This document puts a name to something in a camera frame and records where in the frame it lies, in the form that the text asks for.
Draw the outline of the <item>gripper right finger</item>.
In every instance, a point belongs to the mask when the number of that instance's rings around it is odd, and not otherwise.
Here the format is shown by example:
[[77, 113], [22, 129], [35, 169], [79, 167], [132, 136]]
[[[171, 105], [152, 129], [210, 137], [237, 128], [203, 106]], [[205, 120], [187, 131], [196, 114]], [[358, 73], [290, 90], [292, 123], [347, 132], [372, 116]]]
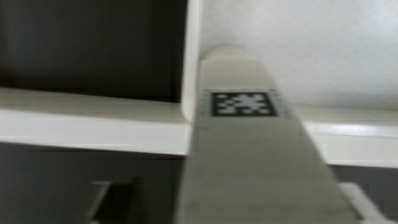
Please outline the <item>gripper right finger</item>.
[[360, 216], [360, 224], [392, 224], [383, 211], [360, 187], [354, 183], [342, 183], [340, 188], [344, 190], [351, 206]]

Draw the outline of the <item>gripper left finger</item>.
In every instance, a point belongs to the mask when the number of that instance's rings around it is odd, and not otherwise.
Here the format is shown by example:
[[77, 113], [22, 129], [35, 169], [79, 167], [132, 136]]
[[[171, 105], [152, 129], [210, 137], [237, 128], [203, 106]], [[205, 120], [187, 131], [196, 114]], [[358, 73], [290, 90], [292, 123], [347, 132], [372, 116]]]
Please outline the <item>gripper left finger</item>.
[[95, 182], [100, 191], [86, 224], [175, 224], [178, 182], [134, 177], [129, 182]]

